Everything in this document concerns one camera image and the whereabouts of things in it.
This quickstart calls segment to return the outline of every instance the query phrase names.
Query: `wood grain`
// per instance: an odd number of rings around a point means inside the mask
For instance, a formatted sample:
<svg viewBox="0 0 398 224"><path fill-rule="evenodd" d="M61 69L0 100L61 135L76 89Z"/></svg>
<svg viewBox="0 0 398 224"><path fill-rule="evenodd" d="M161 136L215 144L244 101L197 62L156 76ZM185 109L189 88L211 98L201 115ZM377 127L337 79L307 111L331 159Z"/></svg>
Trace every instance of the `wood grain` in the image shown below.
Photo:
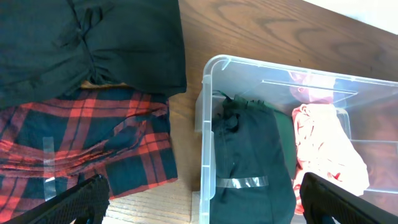
<svg viewBox="0 0 398 224"><path fill-rule="evenodd" d="M104 223L189 222L200 186L195 102L215 55L398 81L398 36L301 0L180 0L180 11L188 90L170 99L180 180L112 201Z"/></svg>

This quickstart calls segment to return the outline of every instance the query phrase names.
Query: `clear storage box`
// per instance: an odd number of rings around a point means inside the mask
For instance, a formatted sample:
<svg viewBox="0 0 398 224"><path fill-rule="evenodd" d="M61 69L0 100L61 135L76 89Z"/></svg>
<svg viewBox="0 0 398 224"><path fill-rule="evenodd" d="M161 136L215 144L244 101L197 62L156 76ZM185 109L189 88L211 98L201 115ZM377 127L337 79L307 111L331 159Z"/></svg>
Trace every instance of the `clear storage box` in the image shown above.
<svg viewBox="0 0 398 224"><path fill-rule="evenodd" d="M302 103L331 100L345 133L368 166L371 185L362 198L398 215L398 83L219 55L206 64L196 102L195 131L203 135L201 224L209 223L215 194L211 119L222 110L224 100L213 94L215 90L264 100L289 115ZM308 93L315 93L315 98ZM300 221L302 217L295 216L292 222Z"/></svg>

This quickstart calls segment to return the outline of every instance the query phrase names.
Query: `folded plaid garment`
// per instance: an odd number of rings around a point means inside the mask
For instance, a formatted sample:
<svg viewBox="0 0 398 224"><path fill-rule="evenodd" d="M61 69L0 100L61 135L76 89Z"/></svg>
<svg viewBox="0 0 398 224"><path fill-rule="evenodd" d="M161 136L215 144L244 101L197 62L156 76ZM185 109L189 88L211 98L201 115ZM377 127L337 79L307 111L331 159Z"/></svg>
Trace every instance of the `folded plaid garment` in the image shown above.
<svg viewBox="0 0 398 224"><path fill-rule="evenodd" d="M177 179L166 97L78 90L0 111L0 222L95 174L111 198Z"/></svg>

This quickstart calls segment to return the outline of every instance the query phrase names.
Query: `wooden table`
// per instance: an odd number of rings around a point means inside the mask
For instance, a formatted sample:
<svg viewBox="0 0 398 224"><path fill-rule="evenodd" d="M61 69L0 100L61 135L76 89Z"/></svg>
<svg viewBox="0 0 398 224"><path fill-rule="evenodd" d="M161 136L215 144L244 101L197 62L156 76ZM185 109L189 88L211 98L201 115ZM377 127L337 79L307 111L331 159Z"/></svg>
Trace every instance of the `wooden table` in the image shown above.
<svg viewBox="0 0 398 224"><path fill-rule="evenodd" d="M200 187L195 102L203 68L215 55L398 81L398 35L302 0L180 0L180 10L188 90L170 99L180 179L111 202L104 223L190 221L190 194Z"/></svg>

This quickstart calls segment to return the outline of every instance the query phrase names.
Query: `transparent tape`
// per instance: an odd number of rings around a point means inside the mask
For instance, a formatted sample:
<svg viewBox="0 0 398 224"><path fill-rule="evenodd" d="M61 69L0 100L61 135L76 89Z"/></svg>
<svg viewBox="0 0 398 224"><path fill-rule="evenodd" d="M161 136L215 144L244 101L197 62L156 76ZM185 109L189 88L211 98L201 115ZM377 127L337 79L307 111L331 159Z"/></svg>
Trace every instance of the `transparent tape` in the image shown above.
<svg viewBox="0 0 398 224"><path fill-rule="evenodd" d="M216 179L216 187L224 188L246 188L246 187L263 187L268 186L267 176L263 177L248 177L248 178L232 178L232 179Z"/></svg>
<svg viewBox="0 0 398 224"><path fill-rule="evenodd" d="M44 173L53 174L52 177L44 179L44 197L45 201L50 200L57 196L57 190L55 189L55 153L54 153L54 138L44 137L43 138L43 151L44 151Z"/></svg>

